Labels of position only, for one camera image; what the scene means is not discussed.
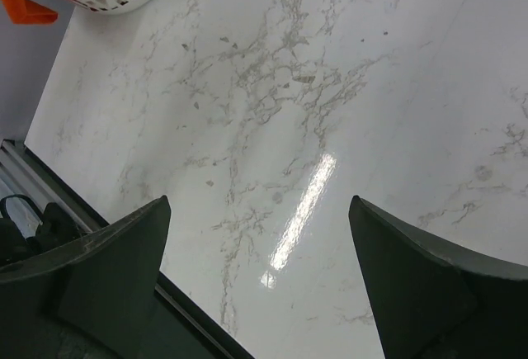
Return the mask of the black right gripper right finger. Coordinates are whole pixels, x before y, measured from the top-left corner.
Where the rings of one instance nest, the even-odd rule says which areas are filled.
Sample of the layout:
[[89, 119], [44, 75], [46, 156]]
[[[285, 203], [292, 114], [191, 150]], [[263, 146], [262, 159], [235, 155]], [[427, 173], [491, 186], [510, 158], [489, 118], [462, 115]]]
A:
[[354, 196], [351, 236], [387, 358], [525, 358], [527, 268]]

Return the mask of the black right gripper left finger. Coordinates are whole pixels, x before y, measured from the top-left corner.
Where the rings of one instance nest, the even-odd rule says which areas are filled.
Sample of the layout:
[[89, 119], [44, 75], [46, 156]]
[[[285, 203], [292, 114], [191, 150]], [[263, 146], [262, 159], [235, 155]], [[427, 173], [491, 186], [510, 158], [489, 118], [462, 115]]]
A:
[[1, 356], [45, 358], [64, 334], [135, 358], [167, 242], [161, 196], [126, 217], [42, 254], [2, 241]]

